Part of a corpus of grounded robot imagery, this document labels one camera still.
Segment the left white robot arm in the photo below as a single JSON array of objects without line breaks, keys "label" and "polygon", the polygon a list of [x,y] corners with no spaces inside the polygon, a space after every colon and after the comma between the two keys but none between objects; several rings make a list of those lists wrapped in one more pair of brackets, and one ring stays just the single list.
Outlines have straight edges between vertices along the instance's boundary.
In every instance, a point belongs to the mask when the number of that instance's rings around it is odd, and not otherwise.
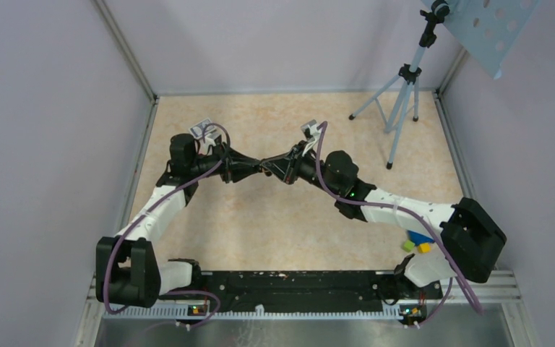
[{"label": "left white robot arm", "polygon": [[204,178],[218,175],[235,183],[261,171],[260,161],[231,149],[216,137],[207,149],[190,134],[171,138],[170,158],[149,200],[115,236],[104,236],[95,250],[96,297],[106,311],[152,307],[159,296],[176,289],[184,298],[200,295],[203,280],[193,260],[169,260],[159,265],[154,246],[176,215],[191,201]]}]

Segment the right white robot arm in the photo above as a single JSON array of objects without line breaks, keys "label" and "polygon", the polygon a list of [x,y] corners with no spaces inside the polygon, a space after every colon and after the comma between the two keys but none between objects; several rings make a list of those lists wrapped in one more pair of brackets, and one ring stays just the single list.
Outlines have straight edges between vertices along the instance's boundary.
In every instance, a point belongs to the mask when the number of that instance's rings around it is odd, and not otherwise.
[{"label": "right white robot arm", "polygon": [[437,250],[407,258],[395,278],[396,291],[413,298],[423,287],[456,277],[485,283],[507,237],[481,204],[463,197],[456,204],[433,203],[392,194],[358,177],[359,167],[343,150],[318,160],[299,144],[290,152],[263,159],[261,168],[286,184],[297,179],[329,192],[349,219],[386,223],[433,240]]}]

